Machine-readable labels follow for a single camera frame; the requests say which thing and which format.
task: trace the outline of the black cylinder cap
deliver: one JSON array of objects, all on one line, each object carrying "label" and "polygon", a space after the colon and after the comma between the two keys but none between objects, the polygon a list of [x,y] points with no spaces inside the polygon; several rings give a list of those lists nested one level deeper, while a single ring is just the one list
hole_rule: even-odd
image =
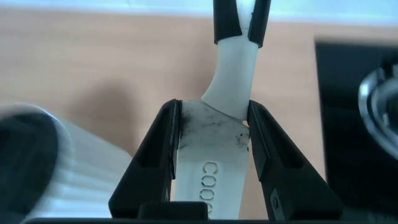
[{"label": "black cylinder cap", "polygon": [[0,222],[20,223],[43,196],[58,155],[54,121],[44,113],[0,119]]}]

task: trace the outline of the white ribbed cylinder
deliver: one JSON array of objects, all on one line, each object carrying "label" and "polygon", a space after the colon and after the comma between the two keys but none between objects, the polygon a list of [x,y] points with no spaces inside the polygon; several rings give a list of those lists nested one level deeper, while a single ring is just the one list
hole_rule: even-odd
[{"label": "white ribbed cylinder", "polygon": [[98,136],[34,105],[5,106],[0,109],[0,114],[10,116],[21,111],[50,115],[58,132],[58,156],[53,176],[26,220],[39,217],[110,218],[108,201],[132,157]]}]

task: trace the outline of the black object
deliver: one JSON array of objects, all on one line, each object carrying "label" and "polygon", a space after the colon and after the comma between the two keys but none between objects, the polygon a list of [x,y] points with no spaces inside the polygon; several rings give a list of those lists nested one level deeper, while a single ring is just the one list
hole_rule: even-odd
[{"label": "black object", "polygon": [[[254,5],[248,38],[258,44],[259,48],[262,47],[266,34],[270,6],[271,0],[256,0]],[[236,0],[214,0],[213,21],[215,44],[219,40],[242,35]]]},{"label": "black object", "polygon": [[168,202],[175,178],[181,101],[160,109],[109,201],[114,218],[137,218],[146,202]]},{"label": "black object", "polygon": [[253,158],[270,220],[338,220],[343,204],[267,109],[249,104]]},{"label": "black object", "polygon": [[18,113],[0,120],[0,222],[19,224],[45,192],[58,156],[53,119]]},{"label": "black object", "polygon": [[358,91],[371,71],[396,62],[398,46],[324,40],[316,43],[316,55],[329,186],[352,219],[396,219],[398,162],[368,133]]},{"label": "black object", "polygon": [[[169,202],[167,189],[174,177],[180,122],[181,102],[163,105],[109,201],[114,219],[38,219],[28,223],[267,223],[207,220],[203,202]],[[269,219],[339,220],[339,198],[265,107],[251,101],[248,123]]]}]

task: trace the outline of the wooden surface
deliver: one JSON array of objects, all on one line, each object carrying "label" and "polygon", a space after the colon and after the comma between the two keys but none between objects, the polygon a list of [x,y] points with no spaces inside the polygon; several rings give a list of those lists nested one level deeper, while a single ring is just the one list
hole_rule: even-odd
[{"label": "wooden surface", "polygon": [[[324,176],[318,37],[394,42],[398,28],[269,23],[252,99]],[[215,63],[210,19],[0,9],[0,104],[37,104],[131,154],[163,103],[201,97]],[[266,217],[251,161],[240,218]]]}]

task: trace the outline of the silver metal part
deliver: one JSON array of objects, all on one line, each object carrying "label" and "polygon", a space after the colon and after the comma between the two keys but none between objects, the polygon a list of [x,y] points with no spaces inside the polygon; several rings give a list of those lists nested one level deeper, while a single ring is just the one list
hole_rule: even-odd
[{"label": "silver metal part", "polygon": [[393,74],[386,76],[382,68],[371,72],[360,84],[358,106],[366,129],[376,142],[391,156],[398,159],[398,133],[389,122],[398,114],[389,114],[387,104],[398,100],[398,65]]}]

